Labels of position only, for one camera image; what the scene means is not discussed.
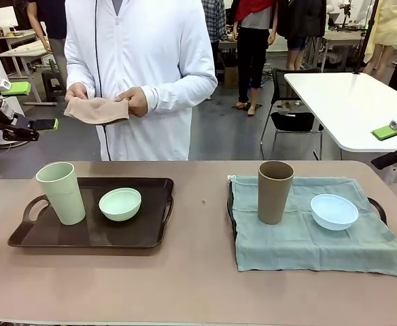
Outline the person's right hand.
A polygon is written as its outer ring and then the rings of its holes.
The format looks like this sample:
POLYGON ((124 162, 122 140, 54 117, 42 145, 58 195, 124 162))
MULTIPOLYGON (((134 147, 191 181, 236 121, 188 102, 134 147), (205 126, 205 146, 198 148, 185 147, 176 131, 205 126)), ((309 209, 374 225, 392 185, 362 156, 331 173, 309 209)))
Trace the person's right hand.
POLYGON ((80 82, 76 82, 67 88, 66 95, 65 95, 65 101, 68 103, 73 98, 80 98, 82 100, 88 100, 87 89, 84 84, 82 84, 80 82))

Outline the person's left hand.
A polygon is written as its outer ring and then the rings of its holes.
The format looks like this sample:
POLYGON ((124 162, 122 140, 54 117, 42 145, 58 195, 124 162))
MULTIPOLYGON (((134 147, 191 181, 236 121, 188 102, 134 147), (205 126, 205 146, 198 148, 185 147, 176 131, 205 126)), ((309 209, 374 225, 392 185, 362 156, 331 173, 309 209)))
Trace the person's left hand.
POLYGON ((148 102, 141 87, 133 87, 117 95, 115 101, 127 101, 130 115, 142 118, 148 113, 148 102))

